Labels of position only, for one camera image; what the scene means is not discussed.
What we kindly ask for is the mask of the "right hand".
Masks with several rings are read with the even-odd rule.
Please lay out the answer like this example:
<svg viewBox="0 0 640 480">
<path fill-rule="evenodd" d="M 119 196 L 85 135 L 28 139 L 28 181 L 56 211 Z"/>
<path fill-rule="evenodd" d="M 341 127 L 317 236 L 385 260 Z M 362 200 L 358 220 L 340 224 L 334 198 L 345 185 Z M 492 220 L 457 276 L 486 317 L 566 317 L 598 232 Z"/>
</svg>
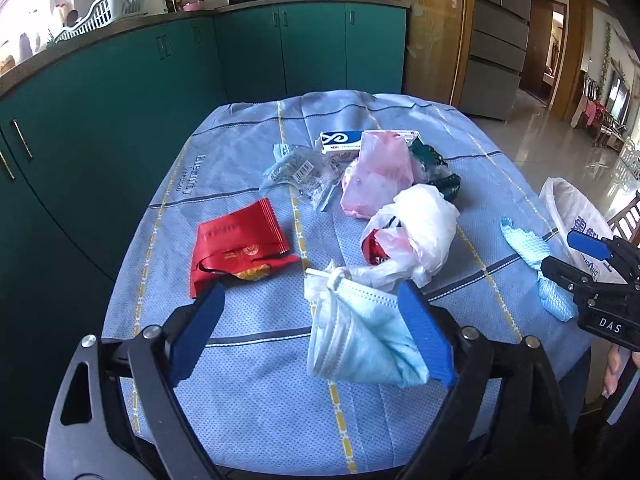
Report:
<svg viewBox="0 0 640 480">
<path fill-rule="evenodd" d="M 616 391 L 618 380 L 623 370 L 623 360 L 620 355 L 620 346 L 612 344 L 608 349 L 608 358 L 603 376 L 602 396 L 609 398 Z"/>
</svg>

